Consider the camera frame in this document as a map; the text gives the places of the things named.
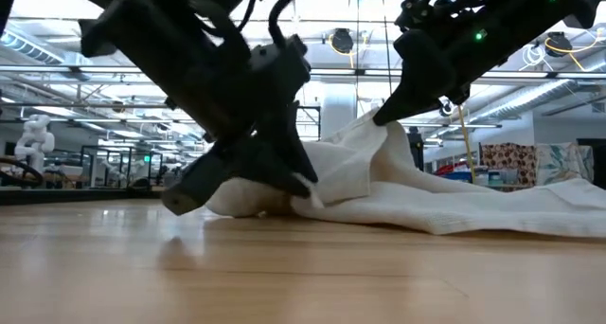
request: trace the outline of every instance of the yellow pole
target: yellow pole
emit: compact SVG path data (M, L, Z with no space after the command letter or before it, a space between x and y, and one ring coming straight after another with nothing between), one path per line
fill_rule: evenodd
M461 121L461 130L463 131L463 138L465 138L465 148L467 149L467 164L470 166L472 171L472 182L475 184L475 168L473 167L472 149L470 148L470 138L467 135L467 128L465 128L465 117L463 115L463 109L461 105L458 105L458 119Z

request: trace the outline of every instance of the white cloth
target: white cloth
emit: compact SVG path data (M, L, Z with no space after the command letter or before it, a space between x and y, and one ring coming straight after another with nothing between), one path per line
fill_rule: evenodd
M510 229L606 237L606 191L575 179L510 193L419 171L404 129L369 113L323 142L304 143L318 173L314 197L290 197L242 179L225 182L207 207L227 216L288 211L324 221L392 224L432 234Z

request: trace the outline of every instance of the ceiling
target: ceiling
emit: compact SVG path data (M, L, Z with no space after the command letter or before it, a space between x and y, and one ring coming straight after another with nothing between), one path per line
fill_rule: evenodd
M275 1L264 0L257 3L251 17L251 22L243 31L243 35L249 41L249 45L271 43L266 20L269 10ZM303 42L309 49L306 59L310 62L312 68L398 69L401 66L401 59L392 48L391 43L401 35L399 29L392 24L392 21L401 12L401 1L295 0L280 15L280 26L285 34L297 33L303 39ZM232 12L231 17L236 23L242 18L246 4L247 1L243 1ZM592 29L572 29L566 27L563 23L559 23L548 31L563 31L566 37L571 40L575 49L593 45L591 48L587 48L576 55L576 59L582 61L585 57L603 50L604 44L601 41L601 37L602 35L606 36L606 32L602 31L606 27L604 26L606 25L605 8L606 5L602 3L598 9L596 25ZM80 18L95 19L101 12L102 10L99 7L86 0L15 0L8 30L37 44L44 51L53 53L57 57L65 58L80 50L80 29L77 20ZM336 28L349 29L350 35L356 42L356 46L352 50L354 54L351 57L337 53L331 47L330 42L326 41ZM545 38L546 35L543 35L539 40L542 41ZM561 58L544 56L544 60L537 60L538 56L535 55L536 53L529 53L528 50L530 50L530 46L521 49L512 55L505 64L495 67L494 70L560 71L563 69L570 70L571 67L576 69L574 61L568 55ZM80 60L82 64L90 65L133 65L128 58L119 52L112 56L91 60L78 57L77 60ZM0 63L40 64L21 53L16 53L14 50L2 46L0 46ZM163 102L166 97L161 89L150 83L135 85L82 84L73 77L66 78L58 74L24 74L21 77L36 81L36 83L41 83L44 87L56 91L58 96L55 96L56 98L49 99L49 96L46 95L46 99L49 101L77 100L80 102L84 96L86 98L84 102L91 103L121 100L137 104L157 104ZM145 80L145 77L131 77L134 77L133 79ZM111 73L96 74L93 80L101 78L120 79L120 76L116 74L112 75ZM0 80L3 86L11 84L11 82L12 79L7 76ZM322 103L322 98L328 90L326 84L333 82L330 79L315 79L298 92L297 98L302 101L303 105L318 106ZM373 106L380 105L381 100L387 98L396 85L393 82L390 84L387 78L359 82L357 88L359 113L368 111ZM521 86L521 82L474 84L472 86L471 97L464 105L465 110L468 113L472 113L490 106L496 100L510 94ZM562 105L566 103L566 100L560 100L558 103ZM76 110L76 112L77 117L107 117L117 119L125 117L140 119L150 117L157 119L188 118L183 112L170 111L168 109L127 109L123 113L116 113L112 109L88 109ZM300 119L302 123L299 130L312 138L310 134L317 130L313 128L315 126L313 125L314 122L318 121L317 117L301 114ZM450 121L441 117L438 112L418 115L413 117L413 120L421 122ZM124 128L124 125L121 124L99 125L104 130ZM169 137L167 134L159 134L155 124L141 123L136 126L127 126L128 130L132 132L154 134L159 138ZM182 139L192 138L191 134L199 134L201 131L202 129L197 127L197 125L188 124L186 128L181 126L180 131L178 131L179 135L175 138L181 138L181 136L183 137Z

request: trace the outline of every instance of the white robot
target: white robot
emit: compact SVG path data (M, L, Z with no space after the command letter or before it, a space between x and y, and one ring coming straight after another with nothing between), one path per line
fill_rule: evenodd
M24 161L29 156L29 166L39 173L45 170L45 153L55 150L55 136L46 130L48 123L49 116L30 116L24 124L23 135L15 146L15 159Z
M120 171L117 166L111 165L105 158L101 160L101 164L108 170L110 174L114 175L118 180L126 180L126 167L122 167L122 171ZM137 171L144 165L145 162L143 160L133 162L133 164L131 165L131 180L133 179L133 176L136 176Z

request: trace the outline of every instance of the humanoid robot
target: humanoid robot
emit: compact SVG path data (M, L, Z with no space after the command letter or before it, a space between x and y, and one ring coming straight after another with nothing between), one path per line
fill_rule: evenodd
M45 115L32 115L25 122L23 134L15 146L14 159L0 158L0 163L10 165L0 171L3 183L35 188L44 182L45 154L55 149L55 136L46 129L49 122L50 117Z
M130 179L133 179L133 176L136 176L136 173L138 172L139 169L141 169L141 167L143 167L145 165L145 162L143 160L133 162L133 164L131 165L130 176L127 176L127 173L125 172L125 168L122 168L122 170L120 170L119 167L111 165L107 161L107 159L101 160L101 165L103 165L108 170L110 175L115 176L118 181L126 181L127 177L130 177Z
M48 123L49 116L30 116L15 147L15 159L23 162L29 157L29 166L39 173L45 169L45 153L55 150L55 136L46 129Z

